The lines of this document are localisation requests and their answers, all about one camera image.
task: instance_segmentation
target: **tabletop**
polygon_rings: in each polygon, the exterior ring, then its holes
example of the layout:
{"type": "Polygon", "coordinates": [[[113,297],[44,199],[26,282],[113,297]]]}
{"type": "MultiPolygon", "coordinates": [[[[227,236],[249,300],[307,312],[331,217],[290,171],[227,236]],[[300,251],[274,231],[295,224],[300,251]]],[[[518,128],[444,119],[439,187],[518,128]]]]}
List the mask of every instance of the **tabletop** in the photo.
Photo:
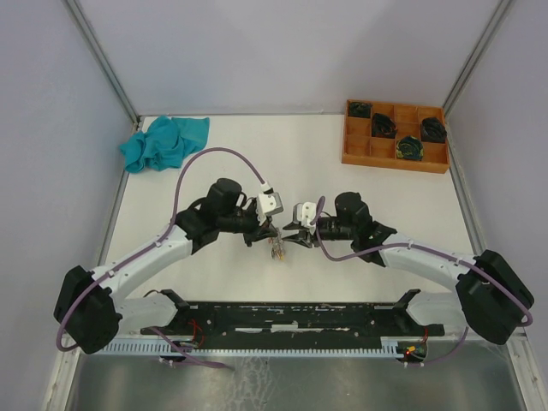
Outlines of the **tabletop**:
{"type": "MultiPolygon", "coordinates": [[[[146,117],[146,130],[155,117],[146,117]]],[[[361,194],[373,218],[399,232],[450,251],[472,248],[450,173],[386,170],[341,164],[343,116],[211,116],[207,147],[244,154],[282,196],[277,227],[292,218],[293,205],[326,197],[361,194]]],[[[128,178],[107,260],[150,241],[169,222],[180,170],[145,170],[128,178]]],[[[206,195],[220,177],[239,182],[247,196],[259,182],[238,158],[206,154],[182,182],[180,210],[206,195]]],[[[333,255],[351,253],[348,242],[328,243],[333,255]]],[[[284,261],[271,259],[267,241],[247,247],[241,235],[221,234],[195,255],[178,261],[136,289],[173,289],[189,301],[397,301],[409,289],[443,292],[413,273],[382,268],[360,259],[329,261],[319,248],[286,243],[284,261]]]]}

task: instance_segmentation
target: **wall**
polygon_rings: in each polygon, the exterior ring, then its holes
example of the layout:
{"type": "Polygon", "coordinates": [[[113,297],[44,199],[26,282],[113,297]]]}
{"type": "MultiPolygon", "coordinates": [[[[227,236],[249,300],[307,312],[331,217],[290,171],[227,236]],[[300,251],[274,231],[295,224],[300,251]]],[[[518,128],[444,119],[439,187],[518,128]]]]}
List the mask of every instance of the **wall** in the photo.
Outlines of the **wall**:
{"type": "Polygon", "coordinates": [[[130,123],[62,2],[0,14],[0,403],[39,409],[64,273],[93,265],[130,123]]]}
{"type": "Polygon", "coordinates": [[[449,121],[487,245],[536,302],[527,334],[548,375],[548,2],[516,2],[449,121]]]}
{"type": "Polygon", "coordinates": [[[441,105],[498,0],[80,0],[140,114],[441,105]]]}

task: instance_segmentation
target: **wooden box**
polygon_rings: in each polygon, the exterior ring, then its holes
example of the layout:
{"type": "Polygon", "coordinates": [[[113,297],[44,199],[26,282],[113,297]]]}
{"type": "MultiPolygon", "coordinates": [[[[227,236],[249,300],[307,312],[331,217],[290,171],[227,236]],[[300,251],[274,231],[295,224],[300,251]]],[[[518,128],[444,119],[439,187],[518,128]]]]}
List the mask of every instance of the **wooden box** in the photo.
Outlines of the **wooden box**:
{"type": "Polygon", "coordinates": [[[440,107],[348,100],[344,113],[342,162],[443,174],[449,168],[447,140],[444,143],[421,141],[424,157],[420,161],[396,157],[396,142],[407,135],[420,139],[420,123],[427,117],[436,117],[445,126],[444,110],[440,107]],[[349,116],[349,106],[353,102],[371,104],[371,118],[349,116]],[[396,124],[395,139],[372,137],[371,122],[375,113],[389,116],[396,124]]]}

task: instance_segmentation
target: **turquoise towel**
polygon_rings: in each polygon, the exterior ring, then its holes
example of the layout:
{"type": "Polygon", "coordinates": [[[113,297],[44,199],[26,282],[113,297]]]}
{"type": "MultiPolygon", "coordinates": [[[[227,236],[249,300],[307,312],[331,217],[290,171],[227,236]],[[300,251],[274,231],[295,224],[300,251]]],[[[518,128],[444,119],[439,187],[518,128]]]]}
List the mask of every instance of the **turquoise towel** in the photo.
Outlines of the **turquoise towel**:
{"type": "Polygon", "coordinates": [[[138,173],[145,166],[158,171],[178,169],[186,156],[206,146],[208,134],[209,118],[158,117],[146,133],[139,131],[120,145],[125,169],[129,173],[138,173]]]}

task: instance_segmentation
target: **robotic arm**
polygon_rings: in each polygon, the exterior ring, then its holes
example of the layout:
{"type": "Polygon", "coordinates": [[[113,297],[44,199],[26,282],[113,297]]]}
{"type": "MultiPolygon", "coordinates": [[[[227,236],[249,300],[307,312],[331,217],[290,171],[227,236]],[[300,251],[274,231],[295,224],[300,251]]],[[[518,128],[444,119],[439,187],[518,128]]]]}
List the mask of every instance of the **robotic arm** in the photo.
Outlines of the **robotic arm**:
{"type": "Polygon", "coordinates": [[[122,261],[129,262],[120,271],[115,270],[116,261],[92,271],[81,266],[73,268],[66,274],[57,300],[56,320],[61,323],[78,296],[105,275],[108,277],[71,313],[65,327],[85,353],[99,351],[118,333],[182,320],[188,304],[172,290],[162,290],[147,298],[127,297],[165,267],[216,241],[221,232],[243,234],[249,247],[256,241],[276,237],[271,216],[283,211],[282,201],[267,184],[263,189],[256,198],[248,199],[240,184],[221,178],[210,187],[206,197],[177,213],[167,235],[158,234],[123,257],[122,261]],[[155,247],[144,252],[150,244],[155,247]]]}
{"type": "Polygon", "coordinates": [[[470,265],[491,276],[526,309],[534,303],[529,290],[498,253],[486,250],[480,256],[473,256],[420,244],[374,221],[358,193],[337,196],[335,217],[316,217],[317,208],[321,205],[296,205],[293,222],[284,229],[297,229],[298,232],[284,240],[309,248],[323,248],[322,241],[351,241],[350,247],[358,255],[348,258],[359,256],[368,263],[410,271],[443,285],[449,293],[430,294],[416,289],[406,294],[407,312],[419,325],[465,326],[468,323],[487,341],[506,343],[514,329],[521,325],[523,310],[500,288],[468,268],[470,265]],[[371,252],[360,255],[365,250],[371,252]]]}

